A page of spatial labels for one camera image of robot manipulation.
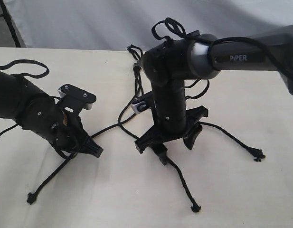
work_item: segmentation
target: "white fabric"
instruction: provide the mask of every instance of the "white fabric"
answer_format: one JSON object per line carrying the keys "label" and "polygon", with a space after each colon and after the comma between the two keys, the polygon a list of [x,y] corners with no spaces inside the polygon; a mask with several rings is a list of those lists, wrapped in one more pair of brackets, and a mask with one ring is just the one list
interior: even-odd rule
{"label": "white fabric", "polygon": [[219,38],[293,24],[293,0],[5,0],[27,47],[125,50],[172,17]]}
{"label": "white fabric", "polygon": [[[133,95],[129,53],[0,48],[0,65],[18,58],[48,65],[51,73],[32,81],[50,95],[58,95],[57,88],[67,83],[96,94],[93,108],[81,113],[88,133],[116,123]],[[21,65],[7,72],[38,70]],[[195,95],[205,84],[187,93]],[[200,213],[192,213],[177,172],[149,149],[139,154],[134,139],[120,129],[95,139],[104,148],[99,159],[78,155],[30,206],[27,193],[62,159],[45,140],[16,128],[0,138],[0,228],[293,228],[293,96],[279,74],[221,72],[204,97],[187,102],[188,109],[199,105],[209,109],[204,121],[225,127],[267,155],[254,162],[247,151],[208,127],[192,151],[182,140],[166,143],[202,206]],[[13,124],[0,119],[0,131]],[[138,136],[151,126],[149,111],[126,124]]]}

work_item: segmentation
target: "white tabletop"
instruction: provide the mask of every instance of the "white tabletop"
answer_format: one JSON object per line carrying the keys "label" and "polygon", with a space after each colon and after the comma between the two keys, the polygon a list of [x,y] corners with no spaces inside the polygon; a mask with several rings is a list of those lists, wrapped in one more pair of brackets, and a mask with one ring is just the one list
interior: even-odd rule
{"label": "white tabletop", "polygon": [[[0,48],[0,65],[19,58],[50,68],[43,79],[29,78],[50,95],[73,84],[97,96],[93,108],[80,114],[90,134],[116,123],[133,95],[133,59],[126,52]],[[22,71],[40,69],[21,65],[7,72]],[[148,91],[144,75],[143,83]],[[197,94],[205,84],[187,93]],[[234,141],[206,126],[192,151],[182,140],[166,143],[202,206],[199,213],[192,213],[176,171],[150,149],[140,155],[120,129],[95,139],[104,148],[99,159],[79,154],[30,206],[27,193],[63,159],[45,140],[18,127],[0,138],[0,228],[293,227],[293,96],[279,75],[224,71],[211,80],[204,97],[187,104],[205,106],[209,118],[203,121],[225,127],[267,156],[254,162]],[[13,124],[0,119],[0,131]],[[148,111],[126,124],[139,136],[151,126]]]}

